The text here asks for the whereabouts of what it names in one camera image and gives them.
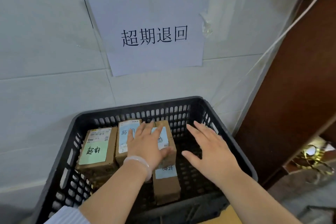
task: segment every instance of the white jade bangle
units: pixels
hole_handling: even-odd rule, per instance
[[[139,161],[140,163],[142,163],[146,167],[146,169],[147,169],[147,177],[146,177],[145,182],[149,181],[150,178],[152,177],[152,171],[149,168],[149,165],[148,165],[147,161],[144,158],[141,158],[139,156],[130,156],[130,157],[125,158],[124,164],[126,162],[128,162],[129,160],[137,160],[137,161]]]

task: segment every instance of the striped sleeve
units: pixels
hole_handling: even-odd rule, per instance
[[[90,222],[77,208],[63,206],[45,224],[90,224]]]

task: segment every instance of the tiled wall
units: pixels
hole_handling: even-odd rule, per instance
[[[215,1],[222,4],[211,5],[220,26],[206,40],[202,67],[113,77],[84,0],[1,0],[0,192],[46,179],[82,111],[199,95],[217,104],[232,130],[262,65],[243,76],[282,31],[296,0]]]

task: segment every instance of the cord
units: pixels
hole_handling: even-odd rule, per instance
[[[216,104],[213,105],[213,108],[216,108],[222,101],[225,100],[225,98],[230,95],[239,85],[239,83],[252,71],[252,69],[266,56],[266,54],[288,33],[288,31],[290,31],[292,29],[292,27],[295,26],[295,24],[301,20],[301,18],[303,16],[306,15],[306,13],[312,8],[312,6],[316,3],[317,0],[313,0],[311,2],[311,4],[307,7],[306,10],[303,11],[303,13],[287,28],[287,30],[285,32],[283,32],[278,39],[275,40],[275,42],[266,50],[266,52],[264,52],[264,54],[258,59],[258,61],[253,65],[253,67],[250,69],[250,71],[247,72],[247,74],[245,74],[242,79],[239,80],[239,82],[237,82],[237,84],[235,86],[232,87],[232,89],[229,91],[229,93],[227,93],[226,95],[224,95]]]

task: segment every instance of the black plastic basket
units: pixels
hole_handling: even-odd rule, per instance
[[[63,205],[78,207],[92,192],[84,175],[75,165],[88,130],[117,126],[129,118],[169,120],[177,148],[176,170],[181,186],[177,202],[157,206],[153,184],[144,184],[129,214],[130,223],[198,223],[219,216],[229,202],[223,193],[181,155],[189,150],[202,157],[186,124],[196,120],[213,128],[227,142],[241,169],[257,180],[257,174],[210,104],[201,97],[188,97],[152,103],[82,112],[71,121],[52,170],[33,214],[32,223],[42,224]]]

